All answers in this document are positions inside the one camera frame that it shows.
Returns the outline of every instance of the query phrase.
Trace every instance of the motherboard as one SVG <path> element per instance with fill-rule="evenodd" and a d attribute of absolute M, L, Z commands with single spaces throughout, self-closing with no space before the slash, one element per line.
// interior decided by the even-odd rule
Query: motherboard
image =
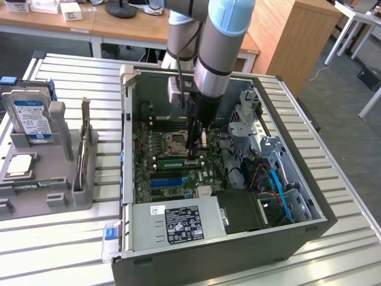
<path fill-rule="evenodd" d="M 212 129 L 209 139 L 216 137 L 216 132 L 218 129 Z M 228 179 L 217 146 L 188 160 L 185 130 L 157 130 L 145 122 L 134 122 L 133 140 L 136 203 L 210 197 L 226 189 Z"/>

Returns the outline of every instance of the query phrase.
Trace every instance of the slatted metal platform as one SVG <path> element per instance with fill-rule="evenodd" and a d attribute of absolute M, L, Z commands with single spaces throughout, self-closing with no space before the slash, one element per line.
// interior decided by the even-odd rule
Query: slatted metal platform
<path fill-rule="evenodd" d="M 57 54 L 32 59 L 24 79 L 54 79 L 57 97 L 67 107 L 70 129 L 80 128 L 82 97 L 91 99 L 92 126 L 99 133 L 94 205 L 79 212 L 0 222 L 0 285 L 114 283 L 111 266 L 101 260 L 101 240 L 104 225 L 118 218 L 122 64 Z M 339 220 L 285 262 L 196 285 L 380 284 L 379 226 L 285 84 L 271 76 L 259 78 Z M 263 118 L 275 134 L 266 111 Z M 0 125 L 0 158 L 9 148 L 10 131 L 5 116 Z"/>

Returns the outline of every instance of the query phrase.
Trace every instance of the desk leg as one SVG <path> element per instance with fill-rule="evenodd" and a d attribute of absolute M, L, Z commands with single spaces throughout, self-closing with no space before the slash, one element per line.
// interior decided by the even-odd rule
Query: desk leg
<path fill-rule="evenodd" d="M 257 57 L 256 54 L 249 54 L 248 58 L 245 59 L 245 64 L 243 65 L 243 69 L 242 69 L 243 73 L 251 73 L 256 57 Z"/>
<path fill-rule="evenodd" d="M 91 36 L 91 49 L 94 58 L 102 58 L 102 38 Z"/>
<path fill-rule="evenodd" d="M 344 42 L 343 46 L 341 47 L 340 51 L 338 52 L 338 56 L 341 57 L 345 51 L 345 49 L 347 48 L 347 46 L 349 45 L 349 42 L 351 41 L 351 39 L 353 38 L 353 36 L 355 35 L 357 29 L 358 29 L 358 26 L 360 25 L 360 22 L 357 21 L 356 25 L 353 27 L 351 33 L 349 34 L 349 36 L 347 37 L 346 41 Z"/>
<path fill-rule="evenodd" d="M 370 101 L 365 105 L 364 109 L 359 113 L 359 116 L 364 119 L 370 109 L 376 104 L 377 100 L 381 97 L 381 88 L 375 93 L 375 95 L 370 99 Z"/>
<path fill-rule="evenodd" d="M 324 62 L 324 64 L 326 66 L 329 65 L 329 63 L 332 61 L 332 58 L 333 58 L 333 55 L 335 54 L 336 50 L 338 49 L 341 41 L 344 39 L 347 31 L 349 30 L 349 28 L 351 27 L 351 24 L 353 23 L 353 17 L 352 18 L 349 18 L 349 20 L 346 22 L 344 28 L 343 28 L 343 31 L 341 31 L 341 34 L 340 36 L 338 37 L 335 45 L 333 46 L 333 48 L 331 49 L 331 51 L 329 52 L 329 55 L 326 59 L 326 61 Z"/>
<path fill-rule="evenodd" d="M 351 59 L 354 60 L 357 56 L 357 53 L 359 52 L 359 50 L 361 49 L 361 47 L 364 45 L 364 43 L 367 41 L 367 39 L 369 38 L 370 34 L 373 32 L 374 30 L 374 27 L 375 25 L 372 25 L 368 32 L 365 34 L 365 36 L 363 37 L 363 39 L 361 40 L 360 44 L 358 45 L 358 47 L 356 48 L 356 50 L 354 51 L 354 53 L 352 54 L 352 57 Z"/>

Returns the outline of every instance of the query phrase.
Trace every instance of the black label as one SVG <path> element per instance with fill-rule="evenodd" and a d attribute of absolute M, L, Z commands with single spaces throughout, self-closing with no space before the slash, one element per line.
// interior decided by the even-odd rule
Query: black label
<path fill-rule="evenodd" d="M 165 222 L 170 244 L 204 239 L 198 206 L 165 210 Z"/>

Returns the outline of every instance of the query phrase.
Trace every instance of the robotic arm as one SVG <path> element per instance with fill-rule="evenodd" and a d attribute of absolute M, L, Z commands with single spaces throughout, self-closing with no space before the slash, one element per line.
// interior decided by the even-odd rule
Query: robotic arm
<path fill-rule="evenodd" d="M 170 100 L 176 95 L 188 97 L 186 148 L 189 158 L 194 158 L 199 150 L 207 148 L 206 131 L 217 115 L 221 97 L 229 84 L 255 0 L 162 0 L 162 4 L 188 18 L 205 22 L 193 78 L 170 78 L 168 82 Z M 177 36 L 178 42 L 184 42 L 180 35 Z M 182 51 L 179 47 L 171 51 L 173 47 L 169 41 L 168 50 L 172 54 Z"/>

